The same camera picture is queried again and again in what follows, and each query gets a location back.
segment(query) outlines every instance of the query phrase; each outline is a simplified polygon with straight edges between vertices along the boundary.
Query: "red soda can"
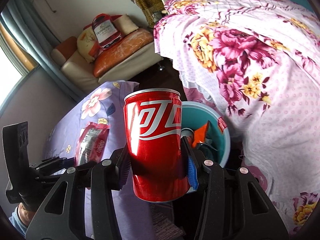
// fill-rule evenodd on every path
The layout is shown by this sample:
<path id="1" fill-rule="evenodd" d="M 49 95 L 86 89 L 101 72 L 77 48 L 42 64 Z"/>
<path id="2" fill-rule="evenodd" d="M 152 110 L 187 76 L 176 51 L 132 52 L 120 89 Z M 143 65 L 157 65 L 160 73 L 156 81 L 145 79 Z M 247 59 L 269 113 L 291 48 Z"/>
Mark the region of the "red soda can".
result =
<path id="1" fill-rule="evenodd" d="M 124 99 L 135 195 L 167 202 L 190 188 L 180 151 L 181 100 L 171 89 L 146 89 Z"/>

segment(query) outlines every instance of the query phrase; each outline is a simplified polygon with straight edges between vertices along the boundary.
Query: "trash can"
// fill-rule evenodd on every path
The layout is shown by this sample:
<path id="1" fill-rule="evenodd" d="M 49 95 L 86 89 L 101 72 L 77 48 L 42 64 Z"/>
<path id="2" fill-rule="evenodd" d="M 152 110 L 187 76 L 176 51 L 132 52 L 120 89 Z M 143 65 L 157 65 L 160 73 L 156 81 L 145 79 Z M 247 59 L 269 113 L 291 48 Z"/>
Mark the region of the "trash can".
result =
<path id="1" fill-rule="evenodd" d="M 230 153 L 230 134 L 222 117 L 212 108 L 197 102 L 182 102 L 182 128 L 197 130 L 210 121 L 208 135 L 218 152 L 218 162 L 224 167 Z"/>

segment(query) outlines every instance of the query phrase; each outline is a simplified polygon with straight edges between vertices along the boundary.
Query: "human hand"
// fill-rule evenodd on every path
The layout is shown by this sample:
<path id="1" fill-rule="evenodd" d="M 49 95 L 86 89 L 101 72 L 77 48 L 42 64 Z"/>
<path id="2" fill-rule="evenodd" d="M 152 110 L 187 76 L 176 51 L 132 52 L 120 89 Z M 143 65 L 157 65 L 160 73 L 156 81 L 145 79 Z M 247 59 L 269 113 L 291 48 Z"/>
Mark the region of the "human hand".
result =
<path id="1" fill-rule="evenodd" d="M 22 221 L 22 223 L 24 223 L 26 226 L 29 226 L 31 220 L 33 219 L 34 215 L 36 213 L 33 211 L 28 211 L 25 210 L 24 206 L 22 203 L 19 204 L 18 206 L 18 215 Z"/>

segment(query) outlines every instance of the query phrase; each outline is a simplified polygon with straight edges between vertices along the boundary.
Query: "pink floral bedding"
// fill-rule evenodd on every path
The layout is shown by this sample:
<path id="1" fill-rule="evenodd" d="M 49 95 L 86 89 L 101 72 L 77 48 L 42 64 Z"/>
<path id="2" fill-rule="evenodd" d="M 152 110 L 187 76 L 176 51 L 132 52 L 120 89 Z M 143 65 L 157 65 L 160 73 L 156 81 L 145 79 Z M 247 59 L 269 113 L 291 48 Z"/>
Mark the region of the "pink floral bedding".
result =
<path id="1" fill-rule="evenodd" d="M 289 0 L 168 0 L 165 8 L 156 52 L 210 95 L 295 234 L 320 197 L 319 20 Z"/>

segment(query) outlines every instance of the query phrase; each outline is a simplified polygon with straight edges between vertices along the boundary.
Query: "blue leaf print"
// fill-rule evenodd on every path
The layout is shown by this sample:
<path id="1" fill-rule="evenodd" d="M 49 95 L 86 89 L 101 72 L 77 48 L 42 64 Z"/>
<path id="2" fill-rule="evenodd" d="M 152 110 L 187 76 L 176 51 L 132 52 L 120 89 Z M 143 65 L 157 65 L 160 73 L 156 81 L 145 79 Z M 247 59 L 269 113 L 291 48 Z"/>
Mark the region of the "blue leaf print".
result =
<path id="1" fill-rule="evenodd" d="M 112 115 L 116 111 L 115 105 L 112 103 L 111 106 L 107 109 L 107 116 Z"/>

